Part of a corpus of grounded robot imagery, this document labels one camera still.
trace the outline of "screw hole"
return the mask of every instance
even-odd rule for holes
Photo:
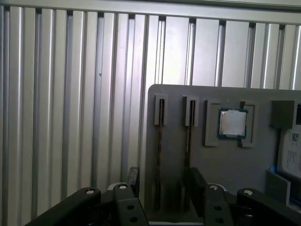
[[[222,210],[222,208],[220,207],[220,206],[215,206],[214,207],[217,211],[221,211]]]
[[[118,186],[120,189],[125,189],[125,188],[127,188],[127,185],[126,184],[122,184],[122,185],[119,185]]]
[[[216,218],[215,221],[219,224],[224,223],[224,219],[223,218]]]
[[[137,222],[137,220],[138,220],[137,217],[132,217],[132,218],[130,219],[130,221],[133,222],[133,223],[134,223],[134,222]]]

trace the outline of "bolt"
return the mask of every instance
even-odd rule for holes
[[[87,193],[87,194],[93,194],[93,193],[94,193],[94,190],[87,190],[86,193]]]
[[[253,192],[251,192],[250,190],[244,190],[244,193],[247,194],[247,195],[252,195]]]
[[[217,189],[218,189],[218,187],[215,186],[215,185],[211,185],[210,188],[211,188],[211,189],[214,189],[214,190],[217,190]]]

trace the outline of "gray mounting plate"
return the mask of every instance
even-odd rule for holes
[[[183,194],[181,179],[187,136],[185,96],[196,97],[199,101],[198,125],[192,128],[190,166],[198,168],[208,183],[220,184],[233,194],[246,187],[264,192],[266,170],[277,162],[279,130],[270,126],[271,100],[296,100],[296,103],[301,103],[301,91],[292,90],[175,85],[150,87],[145,169],[145,209],[150,212],[154,208],[158,153],[158,126],[155,125],[158,123],[155,116],[158,110],[156,96],[164,97],[168,105],[165,108],[160,157],[161,208],[164,212],[177,209],[181,205],[180,199]],[[257,110],[255,114],[255,108],[250,108],[248,113],[247,125],[249,126],[246,138],[248,141],[218,139],[219,108],[241,109],[244,101],[255,103]],[[207,103],[219,103],[219,105],[213,106],[208,111]]]

